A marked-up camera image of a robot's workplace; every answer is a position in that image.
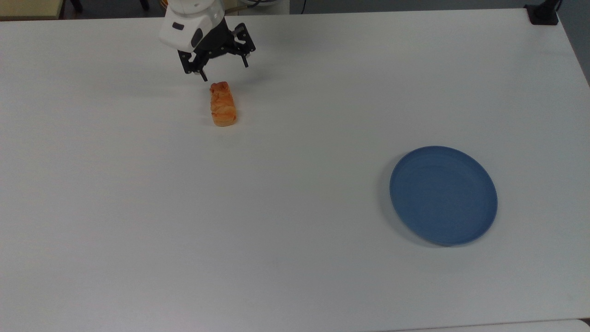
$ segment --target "cable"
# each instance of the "cable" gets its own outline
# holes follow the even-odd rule
[[[258,5],[260,2],[269,2],[268,0],[254,0],[254,1],[256,1],[256,3],[255,3],[255,4],[252,4],[252,5],[248,5],[248,8],[254,8],[254,7],[256,7],[256,6],[257,6],[257,5]]]
[[[232,13],[232,12],[238,12],[238,11],[243,11],[245,9],[249,9],[249,8],[254,8],[256,7],[258,4],[262,4],[264,2],[275,2],[276,0],[252,0],[254,3],[251,5],[244,5],[244,6],[238,6],[238,7],[233,7],[233,8],[229,8],[225,10],[226,14]]]

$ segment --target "bread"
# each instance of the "bread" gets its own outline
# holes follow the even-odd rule
[[[213,83],[209,91],[211,92],[213,123],[220,127],[233,125],[238,118],[230,86],[227,82]]]

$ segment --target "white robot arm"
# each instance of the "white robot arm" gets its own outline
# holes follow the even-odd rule
[[[185,73],[200,74],[205,81],[203,67],[209,59],[231,53],[248,67],[246,57],[256,49],[243,23],[230,31],[221,1],[169,0],[160,30],[160,40],[178,50]]]

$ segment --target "black object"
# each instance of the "black object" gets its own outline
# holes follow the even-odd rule
[[[80,0],[71,0],[71,2],[72,6],[74,6],[75,11],[82,12],[84,10],[82,4],[80,3]]]
[[[145,11],[149,10],[149,3],[148,0],[139,0],[139,2],[142,4],[142,8]]]
[[[255,50],[256,47],[250,38],[246,25],[240,23],[234,31],[230,31],[224,18],[221,23],[213,28],[197,45],[194,50],[195,56],[192,61],[190,61],[192,53],[178,51],[178,56],[181,59],[182,68],[184,68],[185,73],[199,73],[203,80],[207,82],[207,76],[203,71],[203,67],[209,62],[209,59],[230,53],[236,56],[241,56],[244,66],[248,67],[246,56]]]
[[[72,6],[74,6],[74,10],[76,12],[83,12],[84,11],[84,7],[82,7],[82,3],[80,2],[80,0],[70,0],[70,1],[72,3]],[[143,10],[145,10],[145,11],[149,10],[148,0],[139,0],[139,2],[142,4]]]
[[[561,6],[561,1],[545,0],[540,5],[525,5],[530,22],[534,25],[557,25],[557,10]]]
[[[176,30],[182,30],[182,29],[184,29],[184,24],[174,22],[174,23],[172,23],[172,27]]]
[[[198,28],[195,31],[195,34],[192,35],[191,46],[196,47],[196,45],[201,41],[201,39],[203,39],[203,30],[201,30],[201,28]]]

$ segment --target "blue plate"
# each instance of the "blue plate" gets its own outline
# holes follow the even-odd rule
[[[482,236],[498,208],[496,188],[483,167],[447,147],[406,154],[391,174],[389,192],[395,211],[412,231],[444,246]]]

